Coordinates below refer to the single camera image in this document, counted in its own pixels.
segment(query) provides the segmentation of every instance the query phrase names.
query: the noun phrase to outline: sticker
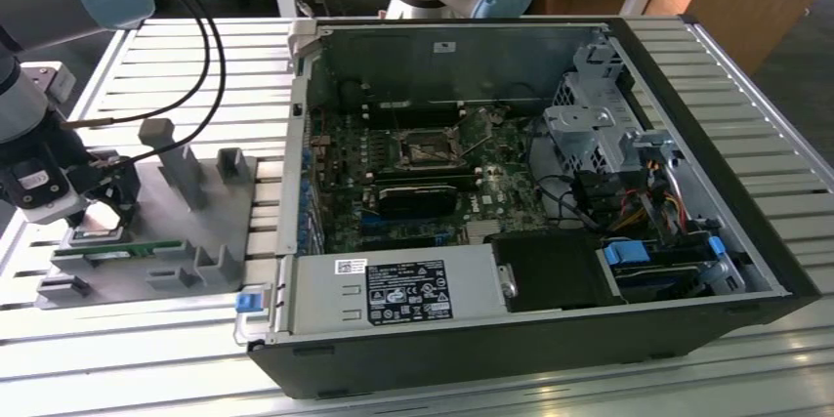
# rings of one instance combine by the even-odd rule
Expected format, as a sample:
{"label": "sticker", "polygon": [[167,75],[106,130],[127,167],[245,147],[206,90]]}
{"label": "sticker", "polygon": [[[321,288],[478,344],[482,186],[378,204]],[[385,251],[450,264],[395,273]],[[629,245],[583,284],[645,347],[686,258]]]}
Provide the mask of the sticker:
{"label": "sticker", "polygon": [[18,182],[22,184],[24,189],[35,189],[50,183],[50,175],[44,170],[40,170],[39,172],[19,178]]}
{"label": "sticker", "polygon": [[365,266],[367,266],[367,259],[338,259],[337,275],[346,273],[365,273]]}
{"label": "sticker", "polygon": [[363,268],[367,320],[374,326],[453,318],[443,261],[363,265]]}
{"label": "sticker", "polygon": [[391,102],[391,103],[381,103],[379,109],[399,109],[411,106],[410,102]]}
{"label": "sticker", "polygon": [[454,53],[458,50],[458,43],[434,43],[434,54]]}
{"label": "sticker", "polygon": [[128,259],[131,253],[127,251],[114,251],[110,253],[84,254],[83,256],[91,261],[106,261],[108,259]]}

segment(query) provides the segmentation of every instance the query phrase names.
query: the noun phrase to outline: aluminum extrusion table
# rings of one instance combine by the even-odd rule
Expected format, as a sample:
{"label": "aluminum extrusion table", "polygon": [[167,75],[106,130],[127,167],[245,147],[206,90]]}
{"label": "aluminum extrusion table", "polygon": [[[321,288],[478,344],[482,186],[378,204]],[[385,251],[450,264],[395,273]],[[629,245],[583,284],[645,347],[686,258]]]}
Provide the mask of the aluminum extrusion table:
{"label": "aluminum extrusion table", "polygon": [[[630,24],[765,214],[822,290],[780,321],[736,331],[689,356],[333,400],[286,397],[233,340],[235,295],[42,312],[38,281],[63,223],[16,215],[0,240],[0,408],[4,416],[166,415],[750,415],[834,405],[834,175],[697,25]],[[230,91],[194,144],[258,156],[250,281],[274,261],[290,110],[287,20],[225,20]],[[192,87],[194,21],[148,21],[116,34],[75,118],[171,103]],[[217,75],[206,88],[217,87]],[[641,101],[648,105],[642,94]],[[168,116],[182,137],[214,99],[199,92]],[[648,115],[661,127],[658,115]],[[138,126],[87,130],[90,146],[139,153]]]}

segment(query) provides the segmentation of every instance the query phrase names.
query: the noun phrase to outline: blue latch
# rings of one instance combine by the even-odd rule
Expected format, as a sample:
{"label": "blue latch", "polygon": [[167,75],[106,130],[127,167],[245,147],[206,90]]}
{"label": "blue latch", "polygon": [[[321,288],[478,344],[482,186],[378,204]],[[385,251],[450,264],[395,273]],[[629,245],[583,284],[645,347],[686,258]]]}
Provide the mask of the blue latch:
{"label": "blue latch", "polygon": [[720,258],[728,253],[728,248],[725,248],[725,242],[718,236],[709,237],[709,247],[713,248],[713,252]]}
{"label": "blue latch", "polygon": [[603,250],[609,266],[652,261],[642,241],[614,241]]}
{"label": "blue latch", "polygon": [[235,303],[238,313],[258,313],[263,311],[263,294],[262,293],[239,293]]}

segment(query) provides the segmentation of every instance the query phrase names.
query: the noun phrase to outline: green circuit board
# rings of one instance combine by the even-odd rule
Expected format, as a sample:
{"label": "green circuit board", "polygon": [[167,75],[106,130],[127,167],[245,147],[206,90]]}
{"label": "green circuit board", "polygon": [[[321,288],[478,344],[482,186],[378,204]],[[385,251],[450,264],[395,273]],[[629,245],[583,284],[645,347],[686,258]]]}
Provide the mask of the green circuit board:
{"label": "green circuit board", "polygon": [[[477,221],[495,221],[502,231],[543,228],[547,215],[525,159],[529,121],[503,119],[483,105],[467,107],[467,117],[446,129],[371,130],[354,115],[327,116],[323,127],[313,126],[321,135],[313,141],[326,143],[314,144],[325,252],[470,244],[465,226]],[[478,173],[477,188],[458,193],[450,215],[385,221],[366,175],[411,165],[417,175],[426,165],[463,165]]]}

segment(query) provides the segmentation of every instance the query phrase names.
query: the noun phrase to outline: floor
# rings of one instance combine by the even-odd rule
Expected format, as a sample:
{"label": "floor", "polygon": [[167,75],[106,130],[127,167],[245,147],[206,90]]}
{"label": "floor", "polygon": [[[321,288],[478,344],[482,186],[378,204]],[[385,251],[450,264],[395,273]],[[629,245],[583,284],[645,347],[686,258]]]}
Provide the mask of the floor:
{"label": "floor", "polygon": [[[354,15],[371,15],[377,4],[385,0],[365,0],[349,8]],[[227,17],[271,16],[277,14],[273,0],[205,0],[213,11]],[[172,0],[156,0],[160,16],[182,16]],[[62,61],[79,78],[78,93],[92,75],[98,60],[107,48],[111,33],[66,43],[22,57],[27,61]],[[777,104],[810,143],[834,164],[834,0],[814,0],[809,14],[801,19],[782,44],[753,76],[756,85]],[[62,110],[67,115],[75,103]],[[0,203],[0,232],[14,214],[12,208]]]}
{"label": "floor", "polygon": [[834,164],[834,0],[814,0],[768,61],[756,85]]}

